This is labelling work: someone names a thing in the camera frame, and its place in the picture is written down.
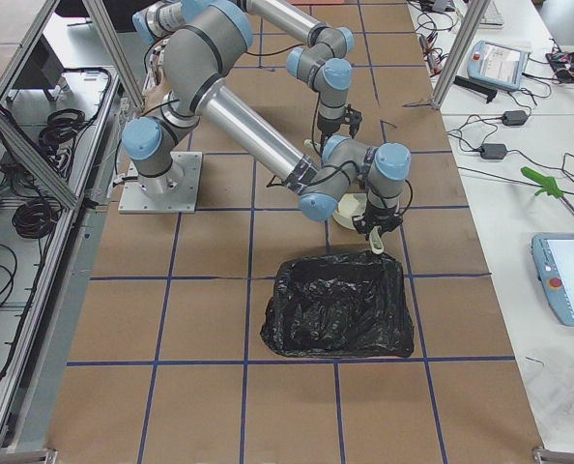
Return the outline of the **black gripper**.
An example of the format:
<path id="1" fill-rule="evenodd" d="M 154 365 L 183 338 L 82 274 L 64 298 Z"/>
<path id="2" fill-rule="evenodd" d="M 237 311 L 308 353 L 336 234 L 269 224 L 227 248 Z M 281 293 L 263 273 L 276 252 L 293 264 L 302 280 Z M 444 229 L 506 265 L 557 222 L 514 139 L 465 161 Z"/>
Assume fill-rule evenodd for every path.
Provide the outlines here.
<path id="1" fill-rule="evenodd" d="M 349 136 L 355 138 L 359 132 L 360 124 L 362 122 L 362 114 L 360 111 L 352 108 L 347 104 L 341 116 L 337 118 L 328 118 L 322 114 L 320 110 L 317 111 L 317 129 L 320 131 L 320 144 L 324 145 L 325 142 L 334 134 L 336 134 L 342 126 L 348 127 Z"/>
<path id="2" fill-rule="evenodd" d="M 378 208 L 373 203 L 367 202 L 364 213 L 352 217 L 355 230 L 368 238 L 371 232 L 379 227 L 379 234 L 391 232 L 403 222 L 403 214 L 395 208 Z"/>

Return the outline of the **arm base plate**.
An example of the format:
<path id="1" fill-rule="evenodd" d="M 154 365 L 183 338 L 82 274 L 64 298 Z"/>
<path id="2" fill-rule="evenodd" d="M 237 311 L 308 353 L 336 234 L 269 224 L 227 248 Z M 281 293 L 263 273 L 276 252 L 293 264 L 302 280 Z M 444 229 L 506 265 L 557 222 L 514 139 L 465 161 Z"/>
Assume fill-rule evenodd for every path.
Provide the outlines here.
<path id="1" fill-rule="evenodd" d="M 193 214 L 196 210 L 203 154 L 173 151 L 170 170 L 156 178 L 139 175 L 133 162 L 119 201 L 121 214 Z"/>

